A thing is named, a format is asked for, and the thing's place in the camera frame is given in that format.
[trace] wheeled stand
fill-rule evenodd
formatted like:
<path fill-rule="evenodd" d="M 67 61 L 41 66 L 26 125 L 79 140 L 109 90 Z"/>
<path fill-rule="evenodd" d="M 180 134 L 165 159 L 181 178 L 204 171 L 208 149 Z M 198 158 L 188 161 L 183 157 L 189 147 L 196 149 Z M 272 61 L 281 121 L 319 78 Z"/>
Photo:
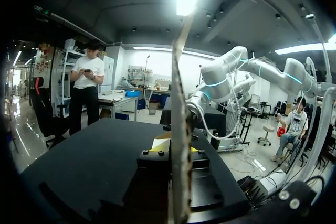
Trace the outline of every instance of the wheeled stand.
<path fill-rule="evenodd" d="M 274 132 L 274 127 L 272 127 L 272 126 L 268 126 L 268 125 L 264 125 L 264 126 L 262 127 L 262 129 L 263 129 L 264 131 L 266 131 L 266 135 L 265 135 L 265 137 L 260 137 L 260 138 L 258 138 L 257 143 L 262 142 L 262 143 L 263 143 L 263 146 L 266 146 L 266 144 L 268 144 L 269 146 L 271 146 L 272 143 L 270 142 L 270 140 L 269 140 L 267 137 L 268 137 L 268 133 L 269 133 L 269 132 Z"/>

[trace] jeans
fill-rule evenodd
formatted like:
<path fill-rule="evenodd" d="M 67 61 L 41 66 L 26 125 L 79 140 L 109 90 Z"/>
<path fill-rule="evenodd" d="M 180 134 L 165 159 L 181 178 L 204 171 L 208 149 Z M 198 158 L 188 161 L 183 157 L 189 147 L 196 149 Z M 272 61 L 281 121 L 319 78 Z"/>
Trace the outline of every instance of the jeans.
<path fill-rule="evenodd" d="M 83 105 L 86 105 L 88 125 L 99 120 L 98 90 L 96 87 L 84 89 L 74 88 L 71 93 L 69 106 L 70 135 L 81 130 L 81 114 Z"/>
<path fill-rule="evenodd" d="M 277 150 L 277 156 L 282 155 L 284 152 L 284 148 L 288 143 L 292 143 L 294 145 L 294 141 L 298 138 L 298 136 L 293 136 L 289 133 L 285 133 L 280 137 L 280 146 Z"/>

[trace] hand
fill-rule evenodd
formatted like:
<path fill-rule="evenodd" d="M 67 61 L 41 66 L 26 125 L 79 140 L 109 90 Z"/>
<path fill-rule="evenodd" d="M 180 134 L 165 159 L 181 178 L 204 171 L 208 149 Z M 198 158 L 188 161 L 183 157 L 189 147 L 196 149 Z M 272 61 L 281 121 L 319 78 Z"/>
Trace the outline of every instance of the hand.
<path fill-rule="evenodd" d="M 92 71 L 91 72 L 85 72 L 84 75 L 85 75 L 86 78 L 88 78 L 90 80 L 93 79 L 93 72 Z"/>
<path fill-rule="evenodd" d="M 80 76 L 82 76 L 83 74 L 84 74 L 84 68 L 81 68 L 80 70 L 79 70 L 79 72 L 78 72 L 78 74 L 80 75 Z"/>

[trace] gray floor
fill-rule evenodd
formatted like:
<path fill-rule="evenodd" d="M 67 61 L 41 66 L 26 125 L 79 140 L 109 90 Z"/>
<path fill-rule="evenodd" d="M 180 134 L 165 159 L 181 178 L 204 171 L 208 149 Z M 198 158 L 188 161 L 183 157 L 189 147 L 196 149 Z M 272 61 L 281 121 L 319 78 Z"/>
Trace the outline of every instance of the gray floor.
<path fill-rule="evenodd" d="M 13 144 L 11 144 L 12 155 L 14 162 L 16 164 L 18 172 L 22 172 L 26 167 L 28 167 L 32 162 L 42 156 L 47 152 L 45 145 L 45 140 L 47 138 L 43 137 L 41 134 L 35 113 L 32 108 L 29 106 L 28 101 L 18 100 L 14 101 L 17 105 L 17 111 L 15 112 L 15 132 L 17 132 L 17 138 L 15 140 L 18 152 L 15 150 Z M 130 115 L 130 120 L 134 120 L 134 113 L 128 113 Z M 148 110 L 140 110 L 138 114 L 138 121 L 145 123 L 158 124 L 161 117 L 161 111 L 157 110 L 156 115 L 149 115 Z M 257 139 L 261 136 L 265 136 L 265 131 L 263 130 L 264 124 L 271 124 L 271 121 L 265 119 L 253 118 L 251 122 L 251 128 L 248 132 L 246 141 L 250 142 L 250 145 L 244 145 L 242 152 L 225 152 L 219 153 L 222 160 L 232 171 L 233 176 L 236 180 L 239 180 L 247 175 L 251 177 L 256 176 L 265 176 L 269 171 L 277 167 L 277 163 L 272 162 L 270 158 L 275 154 L 277 148 L 279 147 L 279 138 L 275 133 L 270 134 L 269 138 L 271 139 L 272 145 L 263 147 L 260 144 L 257 144 Z M 82 128 L 87 125 L 87 116 L 85 113 L 82 115 Z M 298 165 L 293 168 L 292 176 L 300 171 L 301 162 L 298 162 Z M 328 179 L 333 166 L 331 163 L 328 164 L 322 176 L 325 179 Z M 321 173 L 321 170 L 315 169 L 314 175 Z M 314 184 L 313 188 L 316 191 L 320 190 L 320 183 L 317 182 Z"/>

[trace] hair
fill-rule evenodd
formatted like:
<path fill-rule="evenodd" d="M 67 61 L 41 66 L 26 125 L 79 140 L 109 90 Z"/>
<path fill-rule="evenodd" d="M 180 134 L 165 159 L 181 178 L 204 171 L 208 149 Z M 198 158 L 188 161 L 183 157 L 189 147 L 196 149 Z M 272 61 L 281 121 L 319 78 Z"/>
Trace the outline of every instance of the hair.
<path fill-rule="evenodd" d="M 298 105 L 299 105 L 300 101 L 301 101 L 301 104 L 303 105 L 303 107 L 306 107 L 306 100 L 305 100 L 305 98 L 298 97 L 297 98 Z"/>
<path fill-rule="evenodd" d="M 90 49 L 90 50 L 98 50 L 99 46 L 100 46 L 99 41 L 96 40 L 96 39 L 92 39 L 88 43 L 88 49 Z"/>

